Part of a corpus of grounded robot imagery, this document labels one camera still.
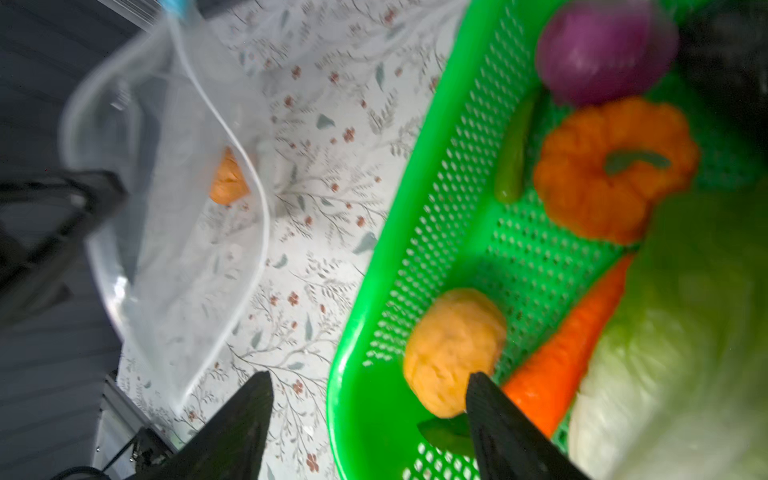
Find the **toy orange walnut ball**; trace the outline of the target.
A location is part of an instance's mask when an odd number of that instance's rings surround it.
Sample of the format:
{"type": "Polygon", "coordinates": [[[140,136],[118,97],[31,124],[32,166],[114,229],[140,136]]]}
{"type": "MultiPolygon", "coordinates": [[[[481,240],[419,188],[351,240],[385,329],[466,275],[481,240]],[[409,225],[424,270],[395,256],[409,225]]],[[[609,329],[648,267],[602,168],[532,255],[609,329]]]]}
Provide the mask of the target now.
{"type": "Polygon", "coordinates": [[[209,198],[219,205],[229,205],[250,193],[242,171],[230,147],[226,147],[222,161],[209,192],[209,198]]]}

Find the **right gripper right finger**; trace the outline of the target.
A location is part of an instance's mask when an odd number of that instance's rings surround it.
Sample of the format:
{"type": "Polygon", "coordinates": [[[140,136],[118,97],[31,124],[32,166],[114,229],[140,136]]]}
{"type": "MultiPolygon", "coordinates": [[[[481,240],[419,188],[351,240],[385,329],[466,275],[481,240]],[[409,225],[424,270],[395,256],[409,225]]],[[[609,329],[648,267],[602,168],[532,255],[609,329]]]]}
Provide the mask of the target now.
{"type": "Polygon", "coordinates": [[[486,374],[470,375],[466,406],[482,479],[587,480],[486,374]]]}

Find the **toy potato yellow brown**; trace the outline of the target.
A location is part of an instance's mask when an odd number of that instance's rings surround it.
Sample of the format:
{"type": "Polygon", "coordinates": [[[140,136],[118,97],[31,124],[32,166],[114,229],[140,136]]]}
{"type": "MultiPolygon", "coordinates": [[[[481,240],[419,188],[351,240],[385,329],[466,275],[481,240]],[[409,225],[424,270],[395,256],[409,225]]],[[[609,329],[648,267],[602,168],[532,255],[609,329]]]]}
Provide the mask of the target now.
{"type": "Polygon", "coordinates": [[[404,378],[430,413],[453,418],[466,410],[470,375],[492,375],[506,339],[506,319],[486,295],[471,288],[450,290],[412,330],[404,378]]]}

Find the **toy orange pumpkin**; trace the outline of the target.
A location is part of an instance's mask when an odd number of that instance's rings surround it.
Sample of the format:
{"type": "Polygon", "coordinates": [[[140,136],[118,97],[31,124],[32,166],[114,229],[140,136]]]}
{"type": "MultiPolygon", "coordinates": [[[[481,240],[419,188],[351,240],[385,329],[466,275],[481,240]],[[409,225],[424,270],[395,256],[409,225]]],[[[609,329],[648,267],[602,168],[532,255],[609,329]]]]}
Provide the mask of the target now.
{"type": "Polygon", "coordinates": [[[556,225],[627,245],[662,199],[690,186],[699,159],[678,108],[627,97],[568,116],[544,140],[533,184],[556,225]]]}

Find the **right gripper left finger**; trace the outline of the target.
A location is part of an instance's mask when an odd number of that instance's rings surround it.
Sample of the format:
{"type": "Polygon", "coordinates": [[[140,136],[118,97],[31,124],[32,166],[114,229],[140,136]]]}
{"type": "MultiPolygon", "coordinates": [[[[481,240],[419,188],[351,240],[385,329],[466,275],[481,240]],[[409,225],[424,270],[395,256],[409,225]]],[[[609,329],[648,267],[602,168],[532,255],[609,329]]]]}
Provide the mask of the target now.
{"type": "Polygon", "coordinates": [[[191,441],[136,479],[256,479],[274,392],[268,372],[254,374],[191,441]]]}

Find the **toy orange carrot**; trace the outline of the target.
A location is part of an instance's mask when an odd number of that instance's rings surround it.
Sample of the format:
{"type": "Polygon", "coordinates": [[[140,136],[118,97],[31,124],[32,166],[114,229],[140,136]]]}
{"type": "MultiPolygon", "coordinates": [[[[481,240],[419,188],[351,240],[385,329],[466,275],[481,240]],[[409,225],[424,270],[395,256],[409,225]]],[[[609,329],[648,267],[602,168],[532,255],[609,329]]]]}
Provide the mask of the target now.
{"type": "Polygon", "coordinates": [[[606,271],[502,386],[505,396],[547,438],[554,436],[576,395],[601,332],[623,296],[634,257],[627,254],[606,271]]]}

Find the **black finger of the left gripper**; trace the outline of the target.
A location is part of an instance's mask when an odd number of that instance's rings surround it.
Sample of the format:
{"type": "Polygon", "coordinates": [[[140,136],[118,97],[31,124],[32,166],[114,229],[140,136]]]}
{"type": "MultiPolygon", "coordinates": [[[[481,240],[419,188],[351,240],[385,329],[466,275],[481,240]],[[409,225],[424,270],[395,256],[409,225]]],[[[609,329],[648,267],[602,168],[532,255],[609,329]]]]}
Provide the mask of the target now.
{"type": "Polygon", "coordinates": [[[42,300],[56,299],[56,283],[84,240],[119,209],[127,192],[107,170],[71,171],[1,179],[1,204],[82,199],[40,243],[25,247],[1,232],[1,325],[15,326],[35,315],[42,300]]]}

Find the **toy green chili pepper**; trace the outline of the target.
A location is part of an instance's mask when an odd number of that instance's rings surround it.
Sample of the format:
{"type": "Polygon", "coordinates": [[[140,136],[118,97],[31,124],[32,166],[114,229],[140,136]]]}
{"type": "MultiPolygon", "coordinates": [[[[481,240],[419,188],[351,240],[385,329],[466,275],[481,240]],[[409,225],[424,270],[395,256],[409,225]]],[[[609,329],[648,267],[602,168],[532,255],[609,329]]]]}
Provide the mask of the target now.
{"type": "Polygon", "coordinates": [[[527,139],[541,92],[541,86],[530,89],[510,117],[494,177],[494,196],[503,204],[514,203],[522,195],[527,139]]]}

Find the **clear zip top bag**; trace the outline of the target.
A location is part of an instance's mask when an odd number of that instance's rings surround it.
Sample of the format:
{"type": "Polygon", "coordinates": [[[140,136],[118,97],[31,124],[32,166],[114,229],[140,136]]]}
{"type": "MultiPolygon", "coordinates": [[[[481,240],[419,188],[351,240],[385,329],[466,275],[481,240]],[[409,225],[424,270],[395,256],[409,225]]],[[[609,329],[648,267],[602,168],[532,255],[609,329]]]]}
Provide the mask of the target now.
{"type": "Polygon", "coordinates": [[[126,189],[87,253],[116,330],[180,411],[264,271],[275,151],[260,89],[197,5],[161,9],[71,95],[59,152],[126,189]],[[209,192],[226,147],[250,193],[219,205],[209,192]]]}

